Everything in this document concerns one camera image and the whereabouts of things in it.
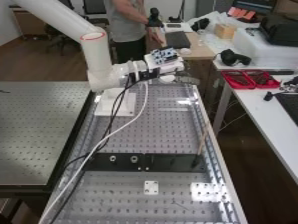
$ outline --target person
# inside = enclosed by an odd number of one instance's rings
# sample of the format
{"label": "person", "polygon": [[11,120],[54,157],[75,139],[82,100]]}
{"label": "person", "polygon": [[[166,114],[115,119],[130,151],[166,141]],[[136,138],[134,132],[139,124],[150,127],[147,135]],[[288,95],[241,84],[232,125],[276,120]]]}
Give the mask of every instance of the person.
{"label": "person", "polygon": [[152,41],[163,43],[151,28],[146,28],[147,18],[144,0],[104,0],[111,35],[116,43],[119,63],[144,60],[147,54],[147,33]]}

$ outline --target screw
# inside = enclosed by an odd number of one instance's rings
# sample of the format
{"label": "screw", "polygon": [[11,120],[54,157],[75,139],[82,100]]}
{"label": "screw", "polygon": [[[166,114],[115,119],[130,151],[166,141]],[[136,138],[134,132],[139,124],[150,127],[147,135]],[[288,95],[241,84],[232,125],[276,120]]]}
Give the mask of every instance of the screw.
{"label": "screw", "polygon": [[131,157],[131,162],[132,163],[138,163],[139,162],[139,157],[138,156],[132,156]]}
{"label": "screw", "polygon": [[115,163],[115,162],[116,162],[116,156],[111,156],[111,157],[110,157],[110,161],[111,161],[112,163]]}

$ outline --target computer monitor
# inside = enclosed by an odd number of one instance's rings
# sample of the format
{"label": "computer monitor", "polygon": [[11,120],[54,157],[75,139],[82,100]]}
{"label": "computer monitor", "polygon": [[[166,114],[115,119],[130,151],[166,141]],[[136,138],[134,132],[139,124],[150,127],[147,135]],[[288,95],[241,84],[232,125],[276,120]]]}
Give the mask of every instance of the computer monitor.
{"label": "computer monitor", "polygon": [[277,5],[277,0],[235,0],[236,8],[256,11],[261,14],[269,14]]}
{"label": "computer monitor", "polygon": [[84,0],[83,8],[87,15],[107,14],[104,0]]}

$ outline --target red tray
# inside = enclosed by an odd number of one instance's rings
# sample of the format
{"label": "red tray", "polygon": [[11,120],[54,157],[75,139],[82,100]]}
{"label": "red tray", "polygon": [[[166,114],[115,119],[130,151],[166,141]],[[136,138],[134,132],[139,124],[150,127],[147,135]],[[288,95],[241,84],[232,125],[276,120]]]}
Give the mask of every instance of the red tray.
{"label": "red tray", "polygon": [[261,70],[244,71],[247,76],[255,81],[256,87],[260,89],[280,88],[281,83],[271,76],[271,74]]}
{"label": "red tray", "polygon": [[249,76],[243,71],[232,70],[221,72],[227,82],[235,89],[255,89],[256,82],[249,78]]}

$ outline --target wire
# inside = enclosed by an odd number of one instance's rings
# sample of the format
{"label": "wire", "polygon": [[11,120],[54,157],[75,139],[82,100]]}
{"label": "wire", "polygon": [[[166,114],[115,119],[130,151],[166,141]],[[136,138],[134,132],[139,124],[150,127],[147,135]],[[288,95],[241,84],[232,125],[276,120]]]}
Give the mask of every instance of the wire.
{"label": "wire", "polygon": [[[120,106],[122,106],[122,104],[123,104],[123,99],[124,99],[124,97],[122,98],[122,101],[120,101],[120,103],[119,103],[119,107],[118,107],[118,109],[116,109],[116,113],[114,114],[115,106],[116,106],[116,103],[118,103],[118,101],[119,101],[119,98],[120,98],[122,96],[124,96],[126,91],[127,91],[128,89],[131,89],[138,83],[140,83],[140,81],[136,82],[136,83],[134,83],[131,86],[128,86],[128,83],[130,83],[130,80],[128,80],[128,82],[127,82],[127,86],[126,86],[124,91],[119,94],[119,96],[118,96],[118,98],[116,98],[116,100],[115,100],[115,103],[114,103],[112,113],[111,113],[111,122],[110,122],[110,125],[108,125],[108,128],[107,128],[107,130],[110,130],[110,133],[111,133],[112,123],[114,123],[115,117],[116,117],[116,115],[118,115],[118,113],[119,113],[119,109],[120,109]],[[100,148],[99,150],[102,150],[102,149],[107,146],[108,142],[110,142],[110,139],[107,140],[106,144],[102,146],[102,148]],[[83,158],[87,158],[88,154],[90,154],[90,153],[87,153],[86,155],[83,155],[83,156],[75,158],[74,160],[71,160],[71,161],[66,164],[64,169],[63,169],[63,172],[62,172],[62,175],[63,175],[63,173],[66,172],[67,168],[71,166],[71,164],[75,163],[78,160],[80,160],[80,159],[83,159]]]}
{"label": "wire", "polygon": [[[110,122],[110,125],[108,125],[108,127],[107,127],[107,131],[106,131],[106,133],[104,133],[104,135],[103,135],[103,138],[107,136],[107,133],[108,133],[108,132],[111,133],[114,120],[115,120],[115,117],[116,117],[116,115],[118,115],[118,113],[119,113],[119,110],[120,110],[120,107],[122,107],[122,104],[123,104],[126,91],[127,91],[130,88],[132,88],[132,86],[135,86],[138,83],[135,83],[135,84],[131,85],[131,86],[128,86],[128,84],[130,84],[130,79],[128,79],[128,81],[127,81],[124,91],[119,94],[119,96],[118,96],[118,98],[116,98],[116,100],[115,100],[115,103],[114,103],[114,106],[112,106],[112,111],[111,111],[111,122]],[[118,106],[118,109],[116,109],[116,112],[115,112],[115,106],[116,106],[116,103],[118,103],[118,101],[119,101],[120,96],[122,96],[122,100],[120,100],[120,103],[119,103],[119,106]],[[110,142],[110,138],[108,138],[108,140],[106,141],[104,145],[98,149],[98,152],[107,146],[108,142]],[[68,168],[68,166],[70,166],[74,162],[76,162],[78,160],[86,158],[86,157],[88,156],[88,154],[90,154],[90,153],[87,153],[86,155],[78,157],[78,158],[74,159],[71,162],[68,162],[67,165],[66,165],[66,167],[64,167],[64,171],[66,171],[66,169]],[[60,209],[58,210],[58,212],[56,212],[56,214],[55,214],[55,216],[54,216],[52,221],[51,221],[50,224],[52,224],[52,223],[56,221],[56,219],[58,219],[58,217],[59,217],[59,215],[60,215],[60,213],[62,213],[62,211],[63,211],[66,205],[68,204],[68,201],[70,201],[71,198],[72,198],[74,193],[76,192],[78,186],[79,186],[79,184],[80,184],[80,181],[82,181],[84,175],[86,175],[86,170],[83,171],[80,177],[78,178],[78,180],[76,180],[76,184],[75,184],[75,186],[74,186],[74,189],[72,189],[72,191],[71,191],[71,193],[70,193],[67,199],[64,200],[63,205],[60,206]]]}
{"label": "wire", "polygon": [[76,182],[76,184],[75,184],[75,186],[74,186],[74,188],[72,188],[72,191],[71,191],[71,193],[70,193],[70,195],[68,195],[66,201],[63,202],[63,205],[62,205],[59,211],[56,212],[56,214],[55,214],[55,216],[54,216],[54,218],[52,218],[50,224],[54,224],[54,223],[55,223],[55,221],[56,221],[56,219],[58,219],[58,217],[59,217],[59,215],[60,215],[60,213],[62,213],[62,211],[63,211],[66,205],[68,204],[68,201],[70,201],[70,199],[71,199],[71,197],[72,197],[72,195],[74,195],[74,193],[75,193],[75,191],[76,191],[76,189],[78,189],[78,186],[79,186],[79,184],[80,184],[80,182],[82,182],[82,179],[83,179],[84,175],[86,175],[86,171],[83,171],[80,177],[78,178],[78,182]]}
{"label": "wire", "polygon": [[240,117],[237,117],[232,122],[229,122],[224,128],[220,129],[220,131],[223,131],[232,123],[235,123],[237,120],[240,120],[244,116],[247,115],[247,113],[244,113]]}
{"label": "wire", "polygon": [[143,111],[144,111],[144,109],[146,109],[146,107],[147,107],[147,102],[148,102],[148,83],[146,83],[146,100],[144,100],[144,105],[143,105],[143,108],[142,108],[142,110],[140,110],[140,112],[139,112],[139,115],[138,115],[138,116],[136,116],[136,117],[135,117],[135,118],[134,118],[134,119],[132,119],[132,120],[131,120],[123,127],[120,127],[115,132],[112,132],[108,136],[106,136],[106,138],[96,144],[96,146],[94,147],[94,149],[92,149],[90,155],[87,156],[86,160],[83,161],[82,166],[79,167],[79,169],[78,169],[76,173],[74,174],[71,180],[68,181],[68,183],[67,183],[64,189],[62,190],[59,196],[56,197],[56,199],[55,199],[54,202],[51,203],[51,205],[50,205],[47,211],[44,212],[44,215],[43,215],[43,217],[42,217],[42,219],[41,219],[41,223],[43,223],[43,221],[44,221],[44,219],[46,219],[46,217],[47,217],[50,211],[52,210],[55,204],[58,203],[58,201],[59,201],[59,199],[62,198],[63,194],[66,193],[68,187],[71,186],[74,180],[76,179],[76,177],[78,177],[80,171],[83,170],[83,167],[86,166],[86,164],[87,164],[90,158],[92,157],[94,153],[96,152],[99,146],[103,144],[103,142],[104,142],[110,137],[112,137],[115,134],[118,134],[118,133],[119,133],[127,126],[130,126],[130,125],[139,119],[139,117],[142,116]]}
{"label": "wire", "polygon": [[229,106],[228,106],[228,108],[227,108],[227,111],[236,105],[236,104],[239,104],[240,102],[236,100],[236,101],[233,101],[231,104],[229,104]]}

